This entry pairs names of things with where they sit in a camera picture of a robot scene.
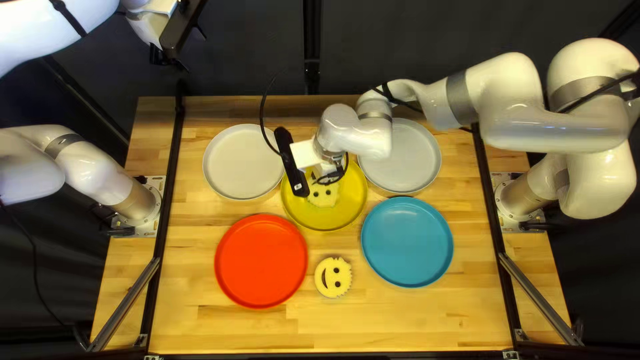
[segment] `plate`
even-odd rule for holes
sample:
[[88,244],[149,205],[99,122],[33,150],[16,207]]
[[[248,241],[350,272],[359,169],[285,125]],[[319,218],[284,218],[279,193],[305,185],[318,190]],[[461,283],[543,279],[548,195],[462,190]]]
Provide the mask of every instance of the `plate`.
[[[312,168],[308,168],[305,176],[310,187],[314,182],[310,178],[311,171]],[[316,231],[339,230],[354,222],[367,202],[367,179],[355,161],[350,160],[346,174],[337,184],[339,187],[335,205],[319,208],[307,198],[293,195],[289,178],[285,175],[280,185],[280,196],[287,215],[300,226]],[[314,196],[315,192],[311,191],[309,196]],[[324,196],[322,191],[319,193],[319,196]]]
[[429,186],[442,164],[436,138],[422,124],[396,118],[391,141],[386,159],[358,157],[364,175],[392,193],[413,193]]
[[253,215],[225,233],[214,267],[220,288],[231,300],[265,309],[298,290],[307,264],[307,243],[295,225],[275,215]]
[[[265,129],[276,146],[273,131]],[[233,200],[260,197],[280,182],[282,160],[264,142],[260,126],[239,124],[218,133],[202,157],[202,172],[209,186]]]
[[449,225],[433,206],[413,197],[394,197],[373,208],[360,240],[369,266],[403,288],[435,282],[453,258]]

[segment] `smiley face sponge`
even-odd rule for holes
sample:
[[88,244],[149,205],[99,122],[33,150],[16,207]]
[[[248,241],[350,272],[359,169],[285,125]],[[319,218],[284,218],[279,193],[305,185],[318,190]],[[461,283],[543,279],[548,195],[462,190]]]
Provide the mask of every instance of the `smiley face sponge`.
[[316,267],[314,278],[320,294],[337,298],[351,287],[351,265],[342,258],[326,258]]

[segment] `wooden tabletop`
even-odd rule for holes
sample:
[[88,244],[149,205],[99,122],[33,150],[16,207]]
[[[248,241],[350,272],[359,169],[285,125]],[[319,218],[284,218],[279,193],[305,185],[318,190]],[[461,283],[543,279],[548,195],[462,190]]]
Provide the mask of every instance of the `wooden tabletop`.
[[[330,104],[354,105],[357,96],[270,96],[266,125],[285,126],[294,140],[310,138]],[[437,179],[414,196],[434,206],[454,236],[454,257],[436,283],[406,290],[386,283],[364,260],[359,244],[362,220],[385,193],[369,183],[367,204],[355,224],[333,233],[301,228],[309,248],[302,287],[286,303],[263,311],[229,300],[215,279],[213,258],[224,232],[254,213],[286,218],[279,187],[245,202],[213,192],[202,174],[202,155],[222,129],[256,123],[259,97],[187,97],[164,263],[157,298],[151,352],[227,354],[261,352],[372,352],[501,350],[511,346],[492,239],[484,208],[472,135],[436,132],[442,152]],[[174,118],[171,97],[142,97],[131,136],[126,170],[164,175]],[[394,116],[418,120],[396,108]],[[522,152],[487,147],[492,171],[526,171]],[[508,253],[568,321],[562,289],[546,234],[505,235]],[[151,258],[154,239],[112,239],[95,313],[92,336],[116,308]],[[353,266],[353,284],[340,299],[315,289],[313,270],[339,254]],[[560,342],[553,329],[516,285],[524,331],[530,338]],[[136,302],[109,348],[126,347],[140,333],[144,296]]]

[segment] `blue plate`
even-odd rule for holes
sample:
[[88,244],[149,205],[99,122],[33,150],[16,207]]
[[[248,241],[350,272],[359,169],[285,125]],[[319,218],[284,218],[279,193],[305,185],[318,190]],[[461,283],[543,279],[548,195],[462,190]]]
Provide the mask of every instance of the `blue plate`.
[[447,272],[453,236],[442,215],[424,201],[394,197],[367,215],[360,233],[369,266],[384,280],[420,288]]

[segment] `orange plate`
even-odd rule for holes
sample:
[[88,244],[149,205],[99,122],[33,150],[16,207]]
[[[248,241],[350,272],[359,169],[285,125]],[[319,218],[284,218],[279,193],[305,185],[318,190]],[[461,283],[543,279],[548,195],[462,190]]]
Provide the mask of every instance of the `orange plate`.
[[234,302],[251,309],[283,303],[307,272],[307,243],[290,222],[253,215],[236,222],[216,249],[216,278]]

